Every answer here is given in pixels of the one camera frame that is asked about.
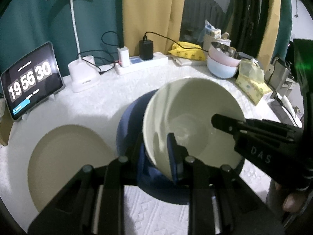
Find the person's right hand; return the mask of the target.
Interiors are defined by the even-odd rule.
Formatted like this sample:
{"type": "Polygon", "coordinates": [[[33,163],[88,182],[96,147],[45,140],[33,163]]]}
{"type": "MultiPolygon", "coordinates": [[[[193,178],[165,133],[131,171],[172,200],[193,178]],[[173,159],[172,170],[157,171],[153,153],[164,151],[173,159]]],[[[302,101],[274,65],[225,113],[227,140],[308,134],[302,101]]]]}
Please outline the person's right hand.
{"type": "Polygon", "coordinates": [[[298,213],[305,204],[308,195],[306,193],[291,193],[286,194],[282,186],[275,183],[275,189],[278,196],[278,202],[282,204],[282,210],[288,213],[298,213]]]}

